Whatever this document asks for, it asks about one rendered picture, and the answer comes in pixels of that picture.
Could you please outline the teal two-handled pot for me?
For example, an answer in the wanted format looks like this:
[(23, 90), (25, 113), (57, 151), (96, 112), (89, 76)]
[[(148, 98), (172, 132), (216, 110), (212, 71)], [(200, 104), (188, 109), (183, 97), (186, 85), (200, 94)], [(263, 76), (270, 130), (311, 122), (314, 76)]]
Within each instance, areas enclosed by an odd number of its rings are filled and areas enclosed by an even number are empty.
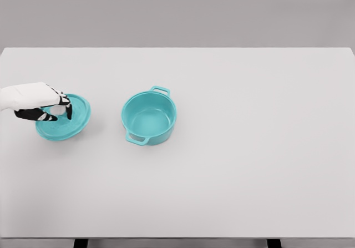
[(176, 119), (177, 108), (170, 97), (170, 90), (157, 85), (133, 95), (121, 111), (126, 141), (139, 146), (167, 141)]

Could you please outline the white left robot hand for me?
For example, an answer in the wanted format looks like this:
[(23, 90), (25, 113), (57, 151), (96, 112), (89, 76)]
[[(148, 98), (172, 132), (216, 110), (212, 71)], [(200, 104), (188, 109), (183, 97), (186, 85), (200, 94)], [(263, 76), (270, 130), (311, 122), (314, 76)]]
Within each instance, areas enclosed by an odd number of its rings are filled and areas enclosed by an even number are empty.
[(57, 121), (55, 115), (50, 115), (42, 108), (59, 105), (65, 107), (67, 119), (72, 119), (72, 103), (61, 90), (43, 82), (15, 85), (14, 88), (16, 96), (11, 109), (14, 110), (17, 118), (31, 121)]

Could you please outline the teal pot lid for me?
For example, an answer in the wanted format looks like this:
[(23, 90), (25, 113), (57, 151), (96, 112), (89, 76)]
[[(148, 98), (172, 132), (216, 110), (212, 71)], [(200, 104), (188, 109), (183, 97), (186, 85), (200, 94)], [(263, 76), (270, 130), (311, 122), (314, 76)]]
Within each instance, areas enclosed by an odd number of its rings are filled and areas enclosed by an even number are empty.
[(89, 102), (77, 94), (67, 94), (73, 107), (72, 119), (68, 120), (66, 113), (57, 115), (57, 121), (36, 121), (37, 133), (44, 139), (60, 141), (69, 139), (80, 133), (88, 124), (91, 116)]

